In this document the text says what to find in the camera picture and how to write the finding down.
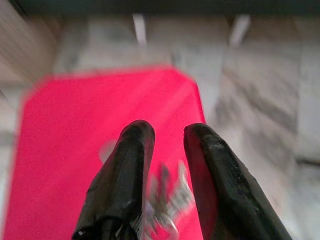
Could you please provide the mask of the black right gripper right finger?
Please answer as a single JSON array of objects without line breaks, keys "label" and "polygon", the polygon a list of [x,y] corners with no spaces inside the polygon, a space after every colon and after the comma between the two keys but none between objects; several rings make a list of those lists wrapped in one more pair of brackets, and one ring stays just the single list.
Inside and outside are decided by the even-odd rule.
[{"label": "black right gripper right finger", "polygon": [[183,145],[203,239],[291,239],[256,179],[212,128],[188,125]]}]

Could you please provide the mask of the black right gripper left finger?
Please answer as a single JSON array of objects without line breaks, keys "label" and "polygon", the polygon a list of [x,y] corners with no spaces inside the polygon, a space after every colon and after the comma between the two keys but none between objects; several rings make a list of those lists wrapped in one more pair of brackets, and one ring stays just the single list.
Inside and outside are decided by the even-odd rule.
[{"label": "black right gripper left finger", "polygon": [[145,120],[127,125],[92,180],[73,240],[142,240],[146,185],[155,131]]}]

